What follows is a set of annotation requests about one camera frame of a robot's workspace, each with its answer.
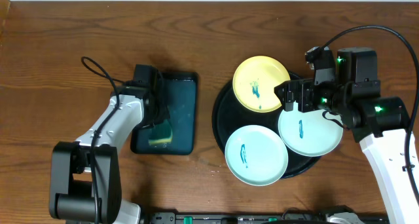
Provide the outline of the pale green plate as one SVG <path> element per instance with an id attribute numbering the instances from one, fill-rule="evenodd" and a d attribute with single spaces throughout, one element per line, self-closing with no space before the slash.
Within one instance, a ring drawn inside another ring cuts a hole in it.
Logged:
<path id="1" fill-rule="evenodd" d="M 294 110 L 280 113 L 278 132 L 293 152 L 319 157 L 330 153 L 340 143 L 344 131 L 340 123 L 340 116 L 323 109 L 301 113 L 295 103 Z"/>
<path id="2" fill-rule="evenodd" d="M 248 125 L 229 136 L 225 160 L 240 181 L 266 186 L 283 177 L 289 155 L 285 143 L 274 131 L 264 126 Z"/>

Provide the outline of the yellow plate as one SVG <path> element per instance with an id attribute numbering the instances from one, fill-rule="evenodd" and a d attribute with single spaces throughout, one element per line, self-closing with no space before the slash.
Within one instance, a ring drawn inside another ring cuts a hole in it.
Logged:
<path id="1" fill-rule="evenodd" d="M 290 76 L 279 61 L 269 56 L 254 56 L 243 61 L 234 72 L 232 87 L 237 100 L 256 113 L 269 113 L 282 106 L 274 88 Z"/>

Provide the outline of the pale green plate front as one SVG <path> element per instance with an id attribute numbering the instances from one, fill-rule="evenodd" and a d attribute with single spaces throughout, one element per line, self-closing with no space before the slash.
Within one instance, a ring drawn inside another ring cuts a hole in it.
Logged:
<path id="1" fill-rule="evenodd" d="M 264 126 L 248 125 L 229 136 L 225 160 L 240 181 L 266 186 L 283 177 L 289 155 L 285 143 L 274 131 Z"/>

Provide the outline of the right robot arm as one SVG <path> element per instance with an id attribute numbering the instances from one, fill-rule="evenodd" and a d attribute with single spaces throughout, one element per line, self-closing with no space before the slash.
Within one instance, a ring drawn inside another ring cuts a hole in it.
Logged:
<path id="1" fill-rule="evenodd" d="M 418 177 L 409 114 L 397 96 L 382 97 L 376 52 L 367 47 L 313 48 L 309 63 L 314 78 L 286 81 L 275 87 L 285 111 L 324 109 L 340 116 L 371 165 L 390 223 L 417 223 L 418 203 L 409 175 Z"/>

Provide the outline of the green yellow sponge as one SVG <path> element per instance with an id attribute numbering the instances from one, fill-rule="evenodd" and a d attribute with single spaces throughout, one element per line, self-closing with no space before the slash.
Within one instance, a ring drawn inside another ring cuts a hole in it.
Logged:
<path id="1" fill-rule="evenodd" d="M 150 145 L 171 143 L 173 130 L 169 120 L 164 120 L 151 129 L 148 142 Z"/>

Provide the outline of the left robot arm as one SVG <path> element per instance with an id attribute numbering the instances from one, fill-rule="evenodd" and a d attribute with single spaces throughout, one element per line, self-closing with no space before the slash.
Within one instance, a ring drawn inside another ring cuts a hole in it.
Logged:
<path id="1" fill-rule="evenodd" d="M 118 154 L 133 130 L 152 128 L 168 114 L 164 78 L 148 66 L 114 89 L 109 105 L 75 141 L 53 148 L 48 210 L 67 223 L 139 223 L 139 205 L 122 199 Z"/>

